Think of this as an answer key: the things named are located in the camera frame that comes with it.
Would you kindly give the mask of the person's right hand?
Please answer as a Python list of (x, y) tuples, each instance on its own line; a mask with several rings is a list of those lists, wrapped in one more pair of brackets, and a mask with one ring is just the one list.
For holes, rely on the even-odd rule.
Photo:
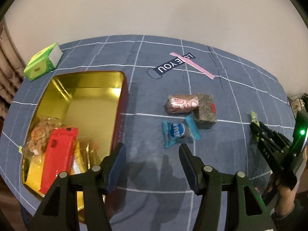
[(284, 217), (288, 215), (295, 206), (295, 195), (298, 188), (299, 182), (296, 186), (291, 190), (289, 187), (286, 187), (284, 184), (280, 182), (274, 173), (271, 174), (269, 183), (267, 186), (267, 192), (271, 192), (273, 188), (277, 188), (279, 200), (275, 205), (275, 213), (279, 217)]

